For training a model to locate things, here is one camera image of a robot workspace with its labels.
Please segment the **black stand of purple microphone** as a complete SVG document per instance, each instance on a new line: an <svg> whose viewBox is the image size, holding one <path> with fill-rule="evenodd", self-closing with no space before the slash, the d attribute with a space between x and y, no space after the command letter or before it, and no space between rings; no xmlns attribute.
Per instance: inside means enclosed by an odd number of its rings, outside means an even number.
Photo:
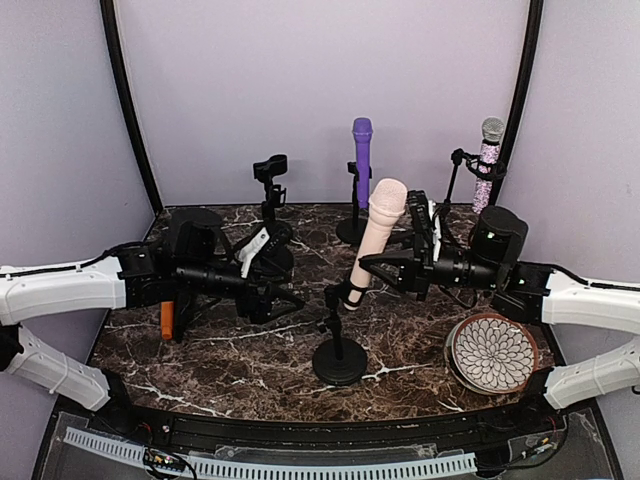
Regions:
<svg viewBox="0 0 640 480"><path fill-rule="evenodd" d="M360 170L356 161L347 163L347 171L353 175L351 216L338 222L336 235L346 244L359 246L367 223L367 220L361 217L360 212L368 208L372 169L369 169L369 178L366 182L366 187L360 187Z"/></svg>

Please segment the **beige pink microphone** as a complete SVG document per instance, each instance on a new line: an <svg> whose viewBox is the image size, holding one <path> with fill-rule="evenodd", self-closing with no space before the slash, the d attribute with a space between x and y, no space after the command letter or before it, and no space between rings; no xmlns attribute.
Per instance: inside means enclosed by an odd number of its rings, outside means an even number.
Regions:
<svg viewBox="0 0 640 480"><path fill-rule="evenodd" d="M375 186L369 198L369 214L364 235L349 277L349 292L344 300L345 308L356 310L372 275L364 270L359 260L384 251L392 229L405 212L408 195L406 185L394 178L383 178Z"/></svg>

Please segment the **black stand of beige microphone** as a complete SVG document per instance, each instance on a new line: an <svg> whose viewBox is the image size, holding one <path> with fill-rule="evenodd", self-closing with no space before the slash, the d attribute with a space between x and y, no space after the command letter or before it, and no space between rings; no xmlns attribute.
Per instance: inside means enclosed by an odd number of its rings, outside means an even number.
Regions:
<svg viewBox="0 0 640 480"><path fill-rule="evenodd" d="M329 386L353 385L361 380L367 369L367 352L360 343L342 335L342 322L338 313L340 305L359 306L360 300L349 299L353 291L364 294L366 289L354 286L349 279L324 288L328 314L317 321L316 325L321 333L329 331L331 338L322 342L314 351L312 367L318 379Z"/></svg>

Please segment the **black microphone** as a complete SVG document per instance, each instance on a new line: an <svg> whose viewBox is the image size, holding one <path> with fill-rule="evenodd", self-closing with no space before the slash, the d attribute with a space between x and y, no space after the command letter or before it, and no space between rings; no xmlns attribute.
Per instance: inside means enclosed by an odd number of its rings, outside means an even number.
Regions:
<svg viewBox="0 0 640 480"><path fill-rule="evenodd" d="M173 339L181 343L187 326L192 318L192 295L186 290L180 291L174 300Z"/></svg>

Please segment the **orange microphone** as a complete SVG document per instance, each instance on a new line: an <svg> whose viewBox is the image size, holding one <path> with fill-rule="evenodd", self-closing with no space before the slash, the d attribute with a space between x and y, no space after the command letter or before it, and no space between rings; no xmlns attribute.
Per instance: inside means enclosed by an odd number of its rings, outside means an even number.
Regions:
<svg viewBox="0 0 640 480"><path fill-rule="evenodd" d="M169 341L174 334L174 302L162 302L160 307L160 327L161 337L164 341Z"/></svg>

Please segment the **purple microphone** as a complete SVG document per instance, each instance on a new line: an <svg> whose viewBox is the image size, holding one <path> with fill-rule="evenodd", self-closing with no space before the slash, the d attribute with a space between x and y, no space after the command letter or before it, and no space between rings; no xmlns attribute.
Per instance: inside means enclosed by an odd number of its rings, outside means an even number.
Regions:
<svg viewBox="0 0 640 480"><path fill-rule="evenodd" d="M352 134L356 150L356 198L360 209L367 209L371 178L370 145L373 126L369 118L359 117L353 122Z"/></svg>

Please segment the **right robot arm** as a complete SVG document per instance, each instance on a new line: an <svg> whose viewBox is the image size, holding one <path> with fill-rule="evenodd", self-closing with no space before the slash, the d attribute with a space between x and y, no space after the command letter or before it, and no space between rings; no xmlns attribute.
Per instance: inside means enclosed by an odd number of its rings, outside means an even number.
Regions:
<svg viewBox="0 0 640 480"><path fill-rule="evenodd" d="M529 395L510 413L521 434L534 432L549 408L639 384L639 287L582 278L551 264L520 260L527 224L511 211L485 208L469 246L438 247L435 223L421 206L411 209L412 248L369 254L360 267L419 300L430 286L461 287L491 295L492 313L459 322L445 342L445 358L458 379L483 394ZM631 334L626 344L568 366L540 368L528 325L582 325Z"/></svg>

